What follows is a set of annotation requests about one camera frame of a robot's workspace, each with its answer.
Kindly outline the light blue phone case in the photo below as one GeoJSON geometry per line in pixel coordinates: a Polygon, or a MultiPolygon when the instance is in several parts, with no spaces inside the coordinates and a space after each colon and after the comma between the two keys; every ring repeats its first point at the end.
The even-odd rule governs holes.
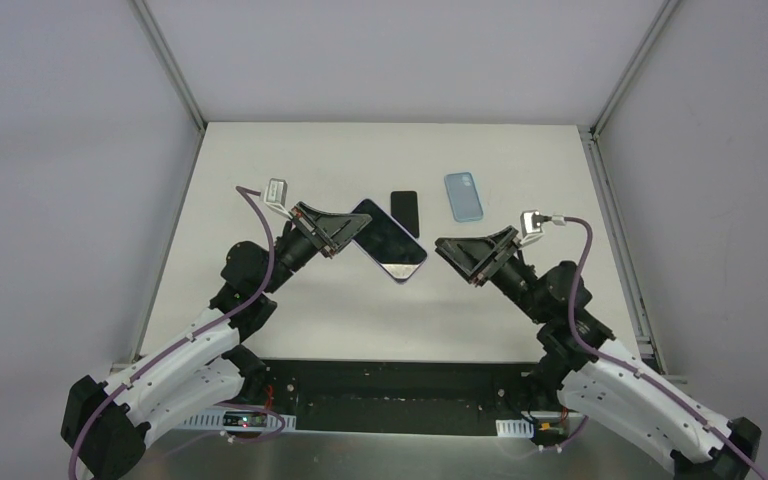
{"type": "Polygon", "coordinates": [[[456,222],[475,222],[483,219],[484,211],[470,172],[445,175],[444,186],[456,222]]]}

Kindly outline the purple-edged black smartphone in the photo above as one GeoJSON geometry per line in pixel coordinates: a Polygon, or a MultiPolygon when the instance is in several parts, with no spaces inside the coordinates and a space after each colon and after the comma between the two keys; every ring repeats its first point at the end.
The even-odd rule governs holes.
{"type": "Polygon", "coordinates": [[[361,200],[352,212],[371,218],[354,236],[354,243],[393,281],[409,281],[426,262],[427,251],[373,200],[361,200]]]}

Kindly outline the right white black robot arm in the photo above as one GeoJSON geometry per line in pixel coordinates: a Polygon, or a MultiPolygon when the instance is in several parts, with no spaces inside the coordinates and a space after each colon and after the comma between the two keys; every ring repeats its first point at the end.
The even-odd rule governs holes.
{"type": "Polygon", "coordinates": [[[638,447],[676,479],[744,479],[755,468],[761,430],[704,406],[630,352],[590,314],[583,264],[564,260],[543,275],[524,260],[507,227],[474,238],[441,237],[436,253],[467,283],[493,284],[539,325],[544,356],[525,376],[529,400],[558,404],[638,447]]]}

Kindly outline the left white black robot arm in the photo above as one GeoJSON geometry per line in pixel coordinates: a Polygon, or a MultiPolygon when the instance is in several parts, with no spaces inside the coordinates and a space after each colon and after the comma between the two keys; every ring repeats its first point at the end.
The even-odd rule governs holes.
{"type": "Polygon", "coordinates": [[[269,294],[316,255],[341,252],[371,221],[300,202],[281,235],[267,238],[268,247],[233,245],[223,286],[177,339],[105,380],[86,375],[71,386],[61,426],[72,450],[70,473],[83,465],[95,479],[120,479],[189,416],[232,398],[257,402],[266,366],[243,343],[275,312],[269,294]]]}

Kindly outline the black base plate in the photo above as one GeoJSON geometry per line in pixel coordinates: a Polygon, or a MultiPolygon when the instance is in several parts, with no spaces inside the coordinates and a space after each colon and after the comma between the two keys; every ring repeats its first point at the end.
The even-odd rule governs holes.
{"type": "Polygon", "coordinates": [[[499,420],[555,419],[533,363],[268,359],[229,404],[266,406],[316,432],[494,436],[499,420]]]}

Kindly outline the right aluminium frame post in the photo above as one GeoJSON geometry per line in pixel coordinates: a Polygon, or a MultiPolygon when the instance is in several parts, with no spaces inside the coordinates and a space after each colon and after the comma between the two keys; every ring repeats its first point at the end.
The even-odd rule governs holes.
{"type": "Polygon", "coordinates": [[[629,62],[624,67],[595,122],[590,127],[589,133],[594,139],[598,139],[605,131],[624,97],[630,92],[634,81],[648,61],[660,37],[666,31],[673,16],[682,4],[682,0],[664,0],[660,3],[653,20],[647,27],[629,62]]]}

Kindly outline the aluminium frame post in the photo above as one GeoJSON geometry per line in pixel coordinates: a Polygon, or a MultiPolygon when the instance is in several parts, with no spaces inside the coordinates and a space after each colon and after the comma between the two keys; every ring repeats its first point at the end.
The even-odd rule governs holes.
{"type": "Polygon", "coordinates": [[[673,16],[682,4],[682,0],[664,0],[660,3],[653,20],[647,27],[629,62],[624,67],[595,122],[590,127],[589,133],[594,139],[598,139],[605,131],[624,97],[630,92],[634,81],[648,61],[660,37],[666,31],[673,16]]]}
{"type": "Polygon", "coordinates": [[[198,105],[149,2],[130,0],[128,4],[194,128],[203,136],[207,129],[208,120],[198,105]]]}

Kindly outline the left aluminium frame post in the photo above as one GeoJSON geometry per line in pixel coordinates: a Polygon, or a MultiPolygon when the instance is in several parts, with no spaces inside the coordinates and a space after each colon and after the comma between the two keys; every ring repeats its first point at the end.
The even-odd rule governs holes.
{"type": "Polygon", "coordinates": [[[203,136],[207,129],[208,120],[198,105],[149,2],[130,0],[128,4],[194,128],[203,136]]]}

